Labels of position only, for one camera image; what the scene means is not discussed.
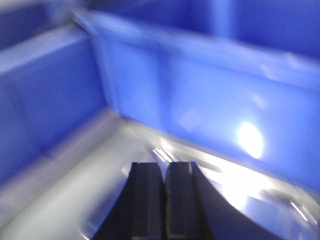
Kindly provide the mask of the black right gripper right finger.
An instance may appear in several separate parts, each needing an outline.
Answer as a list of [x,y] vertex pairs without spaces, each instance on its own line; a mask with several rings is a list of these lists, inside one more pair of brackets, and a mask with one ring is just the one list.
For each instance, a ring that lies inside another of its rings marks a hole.
[[195,162],[172,162],[166,179],[168,240],[278,240],[233,207]]

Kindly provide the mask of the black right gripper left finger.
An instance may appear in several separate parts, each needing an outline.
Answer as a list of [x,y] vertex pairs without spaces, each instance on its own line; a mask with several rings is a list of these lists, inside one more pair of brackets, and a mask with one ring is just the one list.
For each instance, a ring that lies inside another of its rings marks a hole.
[[131,164],[125,185],[95,240],[165,239],[165,191],[155,162]]

